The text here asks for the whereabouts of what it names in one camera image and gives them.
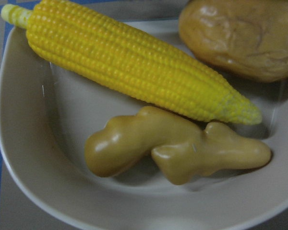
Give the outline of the yellow toy corn cob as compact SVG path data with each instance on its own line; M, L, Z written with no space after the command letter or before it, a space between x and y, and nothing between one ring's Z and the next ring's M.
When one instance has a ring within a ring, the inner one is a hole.
M32 10L7 4L41 58L112 90L191 119L261 123L260 110L215 70L150 34L69 0Z

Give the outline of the toy ginger root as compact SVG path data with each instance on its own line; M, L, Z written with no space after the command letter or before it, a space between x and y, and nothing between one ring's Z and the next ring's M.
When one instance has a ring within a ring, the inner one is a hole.
M135 115L111 118L84 147L85 162L99 177L123 173L147 154L175 185L185 184L195 175L259 168L272 157L266 144L242 137L223 123L210 122L200 129L187 119L151 106Z

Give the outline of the brown toy potato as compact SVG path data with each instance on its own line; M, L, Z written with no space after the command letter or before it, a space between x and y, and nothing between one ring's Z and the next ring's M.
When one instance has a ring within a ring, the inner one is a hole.
M179 35L212 66L261 82L288 77L288 0L191 0Z

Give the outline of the beige plastic dustpan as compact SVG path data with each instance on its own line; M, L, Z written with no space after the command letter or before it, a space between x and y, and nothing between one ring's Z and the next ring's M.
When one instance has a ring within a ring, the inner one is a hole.
M226 170L173 185L148 156L109 178L93 175L84 143L112 117L145 103L39 58L23 29L9 34L0 71L0 149L21 190L60 220L84 230L243 230L288 207L288 78L227 80L263 113L232 125L272 149L253 171Z

